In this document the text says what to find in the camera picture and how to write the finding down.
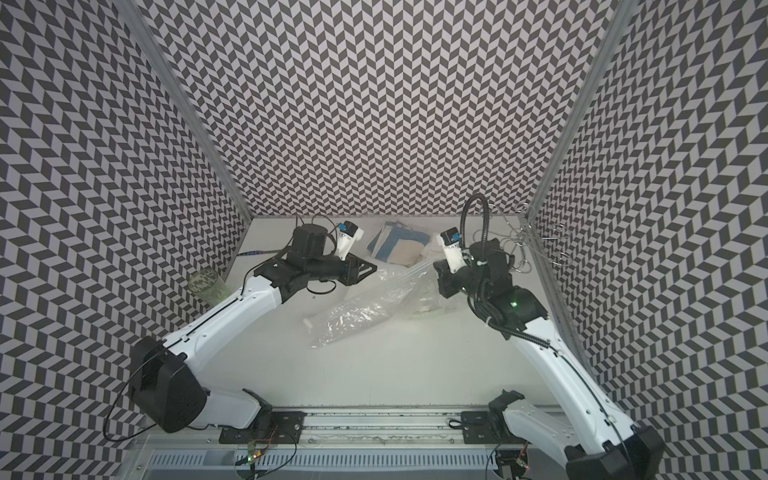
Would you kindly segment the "clear plastic vacuum bag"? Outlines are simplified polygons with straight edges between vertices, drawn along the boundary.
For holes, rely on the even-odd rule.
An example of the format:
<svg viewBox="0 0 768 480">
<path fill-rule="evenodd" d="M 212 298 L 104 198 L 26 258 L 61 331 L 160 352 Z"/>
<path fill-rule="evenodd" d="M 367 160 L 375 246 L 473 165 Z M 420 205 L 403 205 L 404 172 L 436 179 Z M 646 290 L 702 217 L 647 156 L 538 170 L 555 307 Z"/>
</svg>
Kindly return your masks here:
<svg viewBox="0 0 768 480">
<path fill-rule="evenodd" d="M 319 349 L 379 326 L 390 319 L 424 319 L 467 309 L 465 296 L 438 291 L 429 259 L 410 267 L 378 262 L 378 270 L 344 297 L 304 320 L 310 347 Z"/>
</svg>

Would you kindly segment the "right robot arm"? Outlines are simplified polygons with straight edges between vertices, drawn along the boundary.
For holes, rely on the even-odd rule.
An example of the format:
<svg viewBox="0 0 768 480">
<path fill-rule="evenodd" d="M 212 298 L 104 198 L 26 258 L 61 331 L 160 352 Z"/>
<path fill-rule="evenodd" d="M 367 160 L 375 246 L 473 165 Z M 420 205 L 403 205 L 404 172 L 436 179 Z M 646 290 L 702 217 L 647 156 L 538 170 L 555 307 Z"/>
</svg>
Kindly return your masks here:
<svg viewBox="0 0 768 480">
<path fill-rule="evenodd" d="M 608 398 L 543 304 L 514 284 L 499 242 L 466 247 L 455 228 L 436 239 L 445 256 L 433 264 L 439 293 L 445 298 L 465 294 L 470 311 L 531 363 L 567 418 L 561 422 L 509 391 L 488 405 L 492 427 L 533 443 L 571 479 L 654 478 L 665 451 L 661 435 L 637 424 Z"/>
</svg>

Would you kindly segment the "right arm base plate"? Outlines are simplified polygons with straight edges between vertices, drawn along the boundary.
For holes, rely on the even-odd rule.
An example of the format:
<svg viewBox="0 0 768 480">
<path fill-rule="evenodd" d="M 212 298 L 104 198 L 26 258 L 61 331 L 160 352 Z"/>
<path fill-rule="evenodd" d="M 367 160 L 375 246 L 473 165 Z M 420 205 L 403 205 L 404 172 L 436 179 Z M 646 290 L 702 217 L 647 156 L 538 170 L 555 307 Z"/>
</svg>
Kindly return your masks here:
<svg viewBox="0 0 768 480">
<path fill-rule="evenodd" d="M 460 431 L 465 445 L 496 445 L 498 443 L 523 445 L 526 440 L 512 435 L 506 428 L 494 427 L 487 411 L 462 411 L 459 414 Z"/>
</svg>

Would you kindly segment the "blue and cream towel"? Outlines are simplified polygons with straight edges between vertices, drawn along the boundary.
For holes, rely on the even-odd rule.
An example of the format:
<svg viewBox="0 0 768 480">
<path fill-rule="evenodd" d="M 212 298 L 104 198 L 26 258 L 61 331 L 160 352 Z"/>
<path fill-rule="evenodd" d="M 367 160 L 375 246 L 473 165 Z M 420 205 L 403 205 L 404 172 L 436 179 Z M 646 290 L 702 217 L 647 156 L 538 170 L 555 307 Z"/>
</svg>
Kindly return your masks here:
<svg viewBox="0 0 768 480">
<path fill-rule="evenodd" d="M 411 267 L 429 245 L 431 235 L 397 221 L 386 221 L 367 245 L 370 256 L 387 264 Z"/>
</svg>

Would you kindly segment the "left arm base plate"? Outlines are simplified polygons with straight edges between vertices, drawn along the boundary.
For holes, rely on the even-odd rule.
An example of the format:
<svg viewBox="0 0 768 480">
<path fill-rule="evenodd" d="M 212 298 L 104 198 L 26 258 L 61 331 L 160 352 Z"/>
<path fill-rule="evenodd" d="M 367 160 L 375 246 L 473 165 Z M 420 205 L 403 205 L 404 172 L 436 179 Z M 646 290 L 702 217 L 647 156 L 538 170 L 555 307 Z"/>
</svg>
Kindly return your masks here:
<svg viewBox="0 0 768 480">
<path fill-rule="evenodd" d="M 268 443 L 289 445 L 297 443 L 304 428 L 304 411 L 262 410 L 245 429 L 223 427 L 219 436 L 220 444 L 245 445 L 247 443 Z"/>
</svg>

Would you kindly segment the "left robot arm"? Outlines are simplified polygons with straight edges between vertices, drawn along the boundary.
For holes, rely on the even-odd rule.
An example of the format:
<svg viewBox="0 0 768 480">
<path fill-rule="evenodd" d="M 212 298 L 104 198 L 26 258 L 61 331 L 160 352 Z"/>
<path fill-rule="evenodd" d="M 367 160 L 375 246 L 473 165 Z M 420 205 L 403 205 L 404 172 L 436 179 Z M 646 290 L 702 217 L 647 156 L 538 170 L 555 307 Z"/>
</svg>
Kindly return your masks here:
<svg viewBox="0 0 768 480">
<path fill-rule="evenodd" d="M 250 269 L 241 287 L 211 311 L 162 340 L 145 337 L 131 349 L 127 395 L 166 433 L 208 425 L 249 429 L 272 406 L 254 391 L 204 386 L 199 373 L 248 326 L 280 308 L 312 281 L 353 286 L 376 265 L 352 254 L 364 231 L 344 221 L 333 232 L 306 223 L 286 246 Z"/>
</svg>

